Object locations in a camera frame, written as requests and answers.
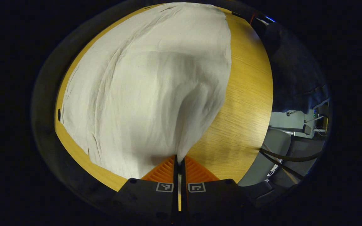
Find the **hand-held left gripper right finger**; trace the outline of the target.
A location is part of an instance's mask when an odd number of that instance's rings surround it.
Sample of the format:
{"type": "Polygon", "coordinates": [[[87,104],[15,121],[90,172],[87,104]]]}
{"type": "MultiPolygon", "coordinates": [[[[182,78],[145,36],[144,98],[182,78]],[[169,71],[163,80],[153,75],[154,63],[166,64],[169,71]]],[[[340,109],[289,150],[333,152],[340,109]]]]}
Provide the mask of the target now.
{"type": "Polygon", "coordinates": [[[182,213],[187,225],[259,225],[257,209],[237,183],[219,179],[197,160],[182,161],[182,213]]]}

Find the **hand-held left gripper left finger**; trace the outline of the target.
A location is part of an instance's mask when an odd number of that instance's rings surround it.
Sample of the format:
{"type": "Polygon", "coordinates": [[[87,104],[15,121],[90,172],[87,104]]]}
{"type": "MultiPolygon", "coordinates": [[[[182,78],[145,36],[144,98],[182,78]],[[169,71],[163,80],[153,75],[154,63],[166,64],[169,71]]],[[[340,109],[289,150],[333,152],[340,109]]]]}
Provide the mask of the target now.
{"type": "Polygon", "coordinates": [[[140,179],[130,178],[112,200],[112,212],[126,225],[172,225],[178,212],[177,156],[140,179]]]}

